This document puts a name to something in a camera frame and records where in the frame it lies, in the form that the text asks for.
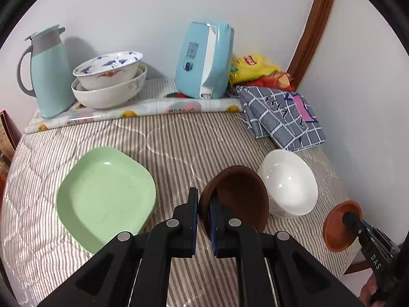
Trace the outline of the person's right hand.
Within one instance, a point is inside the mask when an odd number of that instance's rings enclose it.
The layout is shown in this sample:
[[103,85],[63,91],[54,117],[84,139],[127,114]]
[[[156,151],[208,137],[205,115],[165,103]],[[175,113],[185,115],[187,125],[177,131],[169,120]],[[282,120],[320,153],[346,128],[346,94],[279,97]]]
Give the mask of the person's right hand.
[[384,301],[376,301],[374,303],[370,303],[371,296],[377,291],[377,279],[374,274],[372,274],[367,283],[361,288],[359,300],[365,306],[371,307],[384,307]]

